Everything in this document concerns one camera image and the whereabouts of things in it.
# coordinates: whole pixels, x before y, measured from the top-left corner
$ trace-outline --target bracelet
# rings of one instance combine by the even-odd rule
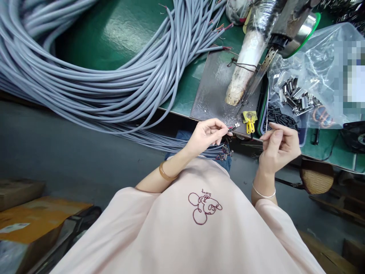
[[[272,194],[271,196],[264,196],[264,195],[262,195],[261,193],[259,193],[259,192],[256,190],[256,188],[255,188],[255,186],[254,186],[254,183],[252,183],[252,187],[254,188],[254,190],[256,191],[256,193],[257,193],[258,195],[260,195],[261,197],[264,197],[264,198],[271,198],[271,197],[274,197],[274,196],[275,196],[275,193],[276,193],[276,188],[275,188],[275,190],[274,190],[274,194]]]
[[[163,171],[163,169],[162,169],[162,165],[163,165],[163,163],[164,162],[166,162],[166,161],[163,161],[161,164],[160,164],[160,168],[159,168],[159,171],[160,171],[160,174],[161,174],[161,176],[166,180],[166,181],[173,181],[173,180],[175,180],[176,178],[177,178],[177,176],[176,177],[170,177],[170,176],[167,176],[166,175],[166,173]]]

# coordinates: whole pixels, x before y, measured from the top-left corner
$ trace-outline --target hand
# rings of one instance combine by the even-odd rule
[[[259,169],[269,175],[275,174],[301,154],[298,132],[286,126],[270,123],[273,130],[261,136],[263,153],[260,155]]]
[[[210,145],[219,145],[226,134],[232,136],[228,127],[217,118],[199,122],[184,150],[191,157],[197,157]]]

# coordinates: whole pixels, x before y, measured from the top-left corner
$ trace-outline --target shirt sleeve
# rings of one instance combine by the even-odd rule
[[[267,199],[258,200],[255,208],[303,273],[325,274],[284,210]]]
[[[101,270],[109,258],[136,239],[159,195],[130,187],[119,190],[98,220],[51,273],[96,273]]]

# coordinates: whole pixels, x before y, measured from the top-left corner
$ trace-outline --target blue jeans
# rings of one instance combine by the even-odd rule
[[[176,138],[189,141],[191,135],[192,135],[192,132],[190,132],[190,131],[179,130],[178,133],[176,134]],[[173,155],[175,155],[175,153],[171,153],[171,152],[166,153],[165,161],[167,160],[167,158],[169,158],[170,156],[173,156]],[[227,159],[225,161],[221,161],[221,160],[213,160],[213,161],[217,162],[227,172],[229,172],[229,170],[231,170],[231,164],[232,164],[231,156],[227,156]]]

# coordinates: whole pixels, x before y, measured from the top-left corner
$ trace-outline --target coiled gray cable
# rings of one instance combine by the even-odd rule
[[[0,1],[0,88],[83,127],[177,152],[186,141],[145,131],[171,110],[185,67],[212,43],[226,0],[174,0],[145,47],[117,70],[78,67],[54,55],[54,40],[97,0]],[[156,122],[157,108],[170,103]],[[137,120],[146,117],[140,125]],[[220,146],[203,155],[215,158]]]

